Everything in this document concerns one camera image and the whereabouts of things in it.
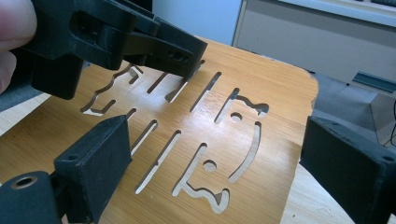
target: black clamp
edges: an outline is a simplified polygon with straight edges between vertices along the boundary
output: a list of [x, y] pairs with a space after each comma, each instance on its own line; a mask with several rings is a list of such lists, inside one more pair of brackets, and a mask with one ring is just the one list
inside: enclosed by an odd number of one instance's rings
[[132, 161], [126, 116], [106, 119], [55, 159], [55, 172], [14, 177], [0, 188], [0, 224], [98, 223]]
[[32, 0], [34, 39], [14, 50], [16, 72], [33, 73], [32, 86], [74, 97], [84, 61], [117, 70], [122, 60], [190, 79], [206, 42], [127, 0]]
[[396, 214], [396, 154], [347, 127], [309, 117], [300, 164], [356, 223]]

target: clamp jaw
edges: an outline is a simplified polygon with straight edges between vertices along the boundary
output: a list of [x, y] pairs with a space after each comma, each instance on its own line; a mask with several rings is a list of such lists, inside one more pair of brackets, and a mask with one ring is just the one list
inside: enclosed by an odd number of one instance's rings
[[34, 39], [15, 50], [16, 72], [33, 74], [32, 86], [74, 97], [84, 61], [118, 70], [122, 60], [190, 79], [206, 42], [127, 0], [32, 0]]

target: finger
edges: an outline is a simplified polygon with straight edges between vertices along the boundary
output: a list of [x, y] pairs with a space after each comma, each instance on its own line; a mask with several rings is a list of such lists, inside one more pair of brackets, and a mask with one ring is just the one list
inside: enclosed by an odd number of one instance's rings
[[0, 52], [29, 42], [37, 27], [30, 0], [0, 0]]
[[8, 87], [16, 66], [17, 59], [12, 53], [0, 53], [0, 93]]

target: wooden board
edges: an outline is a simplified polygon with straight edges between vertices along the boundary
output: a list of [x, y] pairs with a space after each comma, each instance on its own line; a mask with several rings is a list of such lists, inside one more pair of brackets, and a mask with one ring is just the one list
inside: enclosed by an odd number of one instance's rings
[[279, 223], [318, 83], [303, 69], [208, 42], [187, 85], [127, 63], [117, 74], [84, 70], [73, 100], [50, 97], [0, 137], [0, 182], [51, 173], [91, 127], [129, 113], [133, 161], [100, 223]]

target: cut-out shape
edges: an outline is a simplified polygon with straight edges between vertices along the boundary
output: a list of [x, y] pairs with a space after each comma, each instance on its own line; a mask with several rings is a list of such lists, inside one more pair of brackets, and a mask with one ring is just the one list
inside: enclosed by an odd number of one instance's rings
[[154, 89], [160, 84], [160, 82], [163, 81], [163, 79], [168, 75], [169, 73], [163, 73], [153, 84], [150, 88], [148, 88], [148, 93], [151, 93], [154, 91]]
[[129, 120], [131, 118], [131, 116], [136, 113], [136, 108], [132, 108], [130, 111], [128, 111], [128, 113], [126, 113], [126, 118], [127, 120]]
[[233, 112], [233, 113], [231, 114], [231, 119], [232, 119], [233, 121], [241, 121], [241, 120], [242, 120], [242, 115], [239, 114], [239, 113]]
[[195, 155], [191, 159], [187, 169], [184, 171], [181, 178], [175, 184], [172, 190], [172, 195], [176, 197], [180, 193], [180, 191], [184, 189], [193, 198], [201, 198], [201, 197], [206, 198], [209, 201], [212, 210], [216, 214], [220, 214], [227, 208], [228, 203], [230, 201], [230, 191], [228, 189], [224, 189], [221, 193], [215, 195], [209, 189], [205, 189], [205, 188], [195, 189], [189, 184], [190, 176], [192, 175], [192, 172], [197, 166], [199, 160], [204, 155], [206, 149], [207, 149], [207, 144], [205, 143], [202, 143], [198, 147], [198, 150], [195, 152]]
[[178, 85], [178, 87], [174, 90], [169, 92], [166, 96], [165, 96], [165, 100], [168, 103], [173, 103], [175, 101], [175, 99], [178, 97], [178, 95], [183, 91], [183, 89], [187, 86], [187, 84], [189, 84], [188, 81], [182, 81], [180, 83], [180, 85]]
[[216, 171], [216, 169], [218, 168], [218, 165], [212, 160], [207, 160], [207, 161], [204, 161], [204, 168], [207, 172], [212, 173], [212, 172]]
[[152, 120], [146, 129], [140, 134], [140, 136], [131, 145], [131, 157], [136, 153], [137, 149], [142, 145], [145, 139], [153, 132], [158, 126], [158, 121], [156, 119]]
[[135, 188], [135, 191], [134, 191], [135, 194], [140, 193], [146, 187], [146, 185], [149, 183], [151, 178], [154, 176], [154, 174], [160, 168], [160, 166], [163, 163], [163, 161], [165, 160], [166, 156], [172, 150], [173, 146], [177, 142], [177, 139], [180, 137], [180, 135], [181, 135], [180, 130], [175, 131], [175, 133], [172, 135], [172, 137], [166, 143], [166, 145], [163, 148], [163, 150], [161, 151], [161, 153], [158, 155], [157, 159], [155, 159], [155, 162], [148, 169], [148, 172], [145, 174], [143, 179], [140, 181], [140, 183]]
[[100, 116], [103, 116], [107, 112], [107, 110], [110, 109], [110, 107], [113, 106], [116, 102], [117, 102], [116, 100], [111, 100], [102, 109], [88, 109], [88, 110], [84, 111], [83, 113], [100, 117]]
[[244, 161], [239, 165], [239, 167], [228, 177], [231, 183], [235, 183], [248, 169], [250, 164], [256, 157], [257, 151], [259, 150], [260, 140], [262, 138], [262, 124], [256, 121], [254, 125], [253, 140], [251, 142], [250, 149]]
[[138, 68], [137, 66], [129, 63], [124, 69], [119, 71], [118, 73], [114, 74], [110, 80], [110, 82], [100, 90], [97, 90], [93, 93], [91, 100], [84, 105], [79, 111], [84, 114], [95, 115], [95, 116], [102, 116], [104, 115], [111, 106], [116, 103], [116, 100], [111, 100], [103, 109], [94, 109], [92, 108], [93, 104], [98, 99], [99, 95], [105, 91], [110, 90], [111, 87], [114, 86], [114, 82], [117, 77], [124, 75], [125, 73], [129, 73], [132, 79], [129, 81], [130, 84], [133, 84], [138, 78], [139, 75], [143, 75], [143, 71]]
[[209, 83], [207, 83], [206, 87], [204, 88], [204, 90], [201, 92], [200, 96], [197, 98], [197, 100], [195, 101], [195, 103], [192, 105], [190, 112], [192, 113], [196, 106], [198, 106], [198, 104], [203, 101], [207, 95], [207, 93], [212, 90], [212, 87], [215, 85], [215, 83], [218, 81], [219, 77], [221, 76], [221, 72], [217, 72], [212, 79], [210, 79]]
[[248, 107], [255, 109], [258, 112], [257, 115], [259, 116], [259, 118], [263, 118], [268, 113], [269, 110], [268, 104], [254, 105], [253, 103], [250, 102], [250, 100], [247, 97], [238, 94], [239, 94], [239, 89], [238, 88], [233, 89], [230, 96], [227, 98], [221, 110], [219, 111], [218, 115], [216, 116], [215, 123], [217, 124], [221, 123], [222, 118], [224, 117], [225, 113], [227, 112], [233, 100], [243, 101]]

